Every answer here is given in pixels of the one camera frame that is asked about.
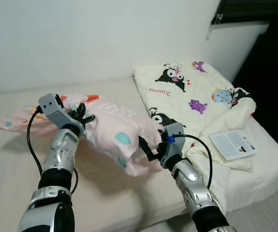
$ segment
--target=white wall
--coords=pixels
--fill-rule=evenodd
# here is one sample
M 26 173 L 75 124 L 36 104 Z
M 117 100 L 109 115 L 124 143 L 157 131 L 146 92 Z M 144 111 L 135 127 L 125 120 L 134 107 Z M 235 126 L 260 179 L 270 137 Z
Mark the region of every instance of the white wall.
M 218 0 L 0 0 L 0 92 L 132 75 L 198 57 L 234 78 L 263 24 L 217 27 Z

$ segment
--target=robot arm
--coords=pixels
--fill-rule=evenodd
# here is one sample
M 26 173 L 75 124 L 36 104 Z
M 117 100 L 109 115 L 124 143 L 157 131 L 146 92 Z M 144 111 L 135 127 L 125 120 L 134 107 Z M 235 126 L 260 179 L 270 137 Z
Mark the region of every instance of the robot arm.
M 188 159 L 182 159 L 185 137 L 175 137 L 175 135 L 184 133 L 183 125 L 173 123 L 159 132 L 162 142 L 157 148 L 158 154 L 152 153 L 142 137 L 139 137 L 140 147 L 149 161 L 158 159 L 163 168 L 171 171 L 198 232 L 236 232 L 229 226 L 225 216 L 213 201 L 209 190 L 204 185 L 202 175 Z
M 63 110 L 57 94 L 47 94 L 39 99 L 40 108 L 59 131 L 44 160 L 38 189 L 33 193 L 18 226 L 19 232 L 74 232 L 74 215 L 71 202 L 71 178 L 79 137 L 85 123 L 94 116 L 83 119 L 85 106 L 68 114 Z

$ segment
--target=bed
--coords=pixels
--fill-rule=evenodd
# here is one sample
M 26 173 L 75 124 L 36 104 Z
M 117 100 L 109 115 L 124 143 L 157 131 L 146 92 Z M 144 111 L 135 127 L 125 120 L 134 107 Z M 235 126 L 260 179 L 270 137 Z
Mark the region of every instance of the bed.
M 0 95 L 0 116 L 34 103 L 48 92 L 101 94 L 138 113 L 146 108 L 132 78 L 93 84 L 43 88 Z M 251 118 L 244 129 L 262 152 L 253 159 L 254 171 L 231 170 L 224 198 L 227 211 L 263 200 L 278 190 L 278 144 Z M 50 140 L 32 137 L 42 161 Z M 137 231 L 185 213 L 180 191 L 168 170 L 131 177 L 86 143 L 76 153 L 79 184 L 73 195 L 75 231 Z M 221 165 L 215 164 L 215 174 Z M 25 135 L 0 131 L 0 232 L 16 231 L 19 220 L 39 181 Z

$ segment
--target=pink pillow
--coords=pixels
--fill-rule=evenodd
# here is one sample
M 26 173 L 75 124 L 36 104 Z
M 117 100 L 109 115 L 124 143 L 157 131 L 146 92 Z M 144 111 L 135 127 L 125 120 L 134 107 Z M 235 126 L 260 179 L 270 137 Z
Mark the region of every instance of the pink pillow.
M 153 119 L 139 116 L 133 110 L 104 100 L 98 95 L 62 95 L 66 111 L 76 109 L 84 103 L 85 117 L 95 115 L 93 122 L 86 124 L 84 133 L 88 143 L 95 149 L 114 159 L 116 163 L 132 176 L 143 175 L 153 170 L 161 170 L 158 162 L 149 163 L 146 155 L 139 149 L 138 136 L 144 137 L 151 147 L 161 142 L 157 129 L 162 126 Z M 37 105 L 24 107 L 0 119 L 0 130 L 26 133 L 27 125 Z M 30 129 L 32 135 L 54 136 L 57 127 L 43 114 L 38 114 Z

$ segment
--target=black joint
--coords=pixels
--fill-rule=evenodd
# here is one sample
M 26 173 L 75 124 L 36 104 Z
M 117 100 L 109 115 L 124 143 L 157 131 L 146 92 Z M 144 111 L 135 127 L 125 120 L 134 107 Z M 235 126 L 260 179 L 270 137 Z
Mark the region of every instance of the black joint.
M 168 133 L 166 131 L 161 134 L 161 140 L 165 142 L 168 141 Z
M 168 143 L 165 143 L 165 142 L 162 142 L 160 144 L 158 144 L 158 147 L 157 147 L 157 152 L 162 154 L 162 156 L 164 156 L 164 154 L 166 154 L 166 151 L 167 151 L 167 146 L 168 146 Z
M 25 229 L 23 232 L 50 232 L 51 227 L 48 225 L 38 225 Z
M 58 94 L 56 94 L 55 99 L 56 99 L 58 105 L 60 105 L 62 107 L 62 109 L 63 109 L 63 104 L 62 104 L 62 101 L 61 101 L 61 99 L 60 99 Z
M 61 203 L 58 205 L 54 216 L 54 231 L 74 232 L 74 214 L 71 205 Z
M 62 126 L 62 129 L 69 129 L 71 130 L 77 137 L 79 137 L 80 135 L 80 129 L 74 125 L 74 124 L 65 124 Z
M 85 107 L 84 103 L 81 103 L 79 105 L 79 107 L 76 109 L 76 112 L 80 118 L 83 118 L 83 116 L 86 112 L 86 107 Z
M 91 115 L 91 116 L 89 116 L 89 117 L 87 117 L 87 118 L 84 118 L 84 119 L 82 120 L 82 124 L 85 125 L 86 123 L 89 123 L 89 122 L 95 120 L 95 118 L 96 118 L 95 115 Z
M 42 173 L 38 188 L 61 186 L 70 190 L 71 178 L 72 174 L 66 169 L 51 168 Z
M 229 226 L 226 217 L 216 206 L 208 206 L 194 213 L 192 219 L 198 232 L 208 232 L 220 226 Z
M 147 141 L 143 137 L 141 137 L 141 136 L 139 136 L 139 146 L 141 147 L 141 149 L 146 154 L 148 161 L 151 162 L 153 160 L 158 159 L 159 155 L 158 154 L 157 155 L 153 154 L 152 150 L 148 146 Z
M 41 106 L 37 106 L 37 111 L 40 113 L 40 114 L 43 114 L 43 110 L 41 109 Z
M 171 156 L 171 157 L 167 160 L 167 162 L 166 162 L 166 164 L 165 164 L 165 167 L 166 167 L 167 169 L 169 169 L 169 170 L 172 172 L 173 167 L 174 167 L 178 162 L 180 162 L 181 160 L 183 160 L 183 158 L 182 158 L 179 154 L 176 154 L 176 155 L 174 155 L 174 156 Z

